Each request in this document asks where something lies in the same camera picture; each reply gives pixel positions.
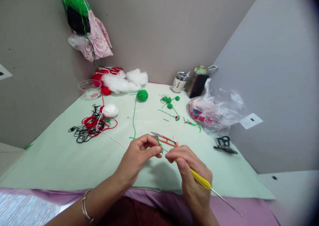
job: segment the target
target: black yarn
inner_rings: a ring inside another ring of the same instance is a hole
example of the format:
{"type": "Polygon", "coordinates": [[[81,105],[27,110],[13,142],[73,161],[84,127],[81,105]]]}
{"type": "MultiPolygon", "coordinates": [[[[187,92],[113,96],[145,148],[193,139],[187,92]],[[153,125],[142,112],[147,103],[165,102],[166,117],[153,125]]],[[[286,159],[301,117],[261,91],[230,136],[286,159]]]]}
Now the black yarn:
{"type": "Polygon", "coordinates": [[[74,31],[81,35],[85,35],[85,32],[91,32],[89,19],[84,17],[83,15],[81,17],[81,15],[78,14],[72,7],[67,7],[67,22],[74,31]]]}
{"type": "MultiPolygon", "coordinates": [[[[92,110],[92,115],[94,116],[94,118],[90,121],[94,121],[95,119],[98,120],[100,118],[101,112],[98,110],[100,106],[96,106],[95,104],[92,105],[92,107],[94,108],[92,110]]],[[[103,118],[101,117],[99,124],[97,125],[97,128],[102,131],[105,126],[107,126],[106,124],[109,122],[107,122],[107,120],[109,120],[110,118],[103,118]]],[[[96,125],[93,127],[86,127],[86,126],[73,126],[71,127],[68,132],[74,132],[74,137],[76,137],[76,142],[77,143],[84,143],[84,142],[88,142],[89,140],[91,140],[95,135],[99,134],[99,131],[96,130],[96,125]]]]}

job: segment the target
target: plastic bag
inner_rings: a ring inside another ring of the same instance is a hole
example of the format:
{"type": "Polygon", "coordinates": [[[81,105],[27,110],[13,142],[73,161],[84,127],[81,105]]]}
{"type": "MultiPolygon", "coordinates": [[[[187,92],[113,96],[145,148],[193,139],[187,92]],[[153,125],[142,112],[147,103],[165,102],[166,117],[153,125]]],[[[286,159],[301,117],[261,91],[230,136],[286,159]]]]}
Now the plastic bag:
{"type": "Polygon", "coordinates": [[[80,51],[81,48],[84,48],[86,44],[85,37],[77,35],[77,34],[72,34],[71,36],[69,36],[67,41],[72,47],[74,47],[78,51],[80,51]]]}
{"type": "Polygon", "coordinates": [[[214,96],[209,93],[209,83],[205,83],[205,95],[192,98],[187,104],[191,117],[205,127],[219,131],[238,123],[245,117],[245,105],[239,94],[219,89],[214,96]]]}

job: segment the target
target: silver bangle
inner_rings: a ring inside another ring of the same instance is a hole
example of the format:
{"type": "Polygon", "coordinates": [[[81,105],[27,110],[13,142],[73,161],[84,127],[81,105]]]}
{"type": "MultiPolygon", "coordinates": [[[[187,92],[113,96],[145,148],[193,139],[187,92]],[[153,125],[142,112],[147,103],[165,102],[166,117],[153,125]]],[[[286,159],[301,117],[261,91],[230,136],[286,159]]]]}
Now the silver bangle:
{"type": "Polygon", "coordinates": [[[90,221],[90,224],[93,222],[94,218],[91,218],[88,214],[87,214],[87,211],[86,211],[86,205],[85,205],[85,201],[86,201],[86,194],[88,192],[90,192],[91,189],[89,189],[88,191],[86,191],[86,193],[84,194],[83,196],[83,199],[81,200],[81,204],[82,204],[82,212],[84,214],[84,216],[90,221]]]}

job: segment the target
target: plastic cup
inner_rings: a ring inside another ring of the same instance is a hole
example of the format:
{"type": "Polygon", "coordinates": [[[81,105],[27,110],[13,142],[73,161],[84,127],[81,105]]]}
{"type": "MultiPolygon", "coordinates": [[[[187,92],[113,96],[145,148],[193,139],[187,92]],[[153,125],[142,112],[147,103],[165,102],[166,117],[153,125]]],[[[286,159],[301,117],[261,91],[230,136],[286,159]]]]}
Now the plastic cup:
{"type": "Polygon", "coordinates": [[[93,100],[101,97],[102,83],[98,80],[85,80],[78,84],[78,88],[83,91],[84,97],[93,100]]]}

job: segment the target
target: wall socket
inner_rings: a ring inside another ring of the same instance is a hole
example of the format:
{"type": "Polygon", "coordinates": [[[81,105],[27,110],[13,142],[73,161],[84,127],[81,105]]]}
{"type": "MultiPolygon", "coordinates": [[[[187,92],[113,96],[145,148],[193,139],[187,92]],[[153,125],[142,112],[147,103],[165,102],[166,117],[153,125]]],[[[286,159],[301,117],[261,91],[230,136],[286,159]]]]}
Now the wall socket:
{"type": "Polygon", "coordinates": [[[252,128],[253,126],[256,126],[263,122],[261,118],[259,118],[255,113],[251,113],[249,116],[244,117],[241,119],[239,123],[248,130],[249,128],[252,128]]]}
{"type": "Polygon", "coordinates": [[[0,64],[0,80],[3,80],[11,76],[12,74],[6,68],[4,68],[3,65],[0,64]]]}

